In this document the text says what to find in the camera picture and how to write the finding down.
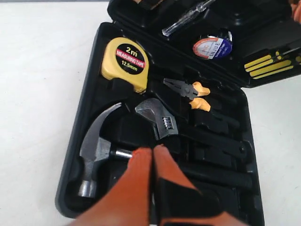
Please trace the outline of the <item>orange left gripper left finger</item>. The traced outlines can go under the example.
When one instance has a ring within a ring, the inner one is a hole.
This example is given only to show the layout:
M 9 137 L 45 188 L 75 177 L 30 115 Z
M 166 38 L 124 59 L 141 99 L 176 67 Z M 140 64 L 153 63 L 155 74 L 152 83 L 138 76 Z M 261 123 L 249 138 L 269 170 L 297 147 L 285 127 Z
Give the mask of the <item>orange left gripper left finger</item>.
M 71 226 L 148 226 L 152 152 L 138 148 L 113 188 Z

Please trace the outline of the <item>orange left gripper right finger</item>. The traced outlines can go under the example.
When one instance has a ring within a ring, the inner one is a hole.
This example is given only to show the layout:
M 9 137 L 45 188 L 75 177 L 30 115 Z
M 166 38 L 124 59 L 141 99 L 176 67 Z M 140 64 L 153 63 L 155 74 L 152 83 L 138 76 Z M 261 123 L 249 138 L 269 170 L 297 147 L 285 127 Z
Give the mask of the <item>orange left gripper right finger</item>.
M 160 226 L 243 226 L 217 200 L 198 190 L 180 170 L 164 145 L 153 150 L 154 191 Z

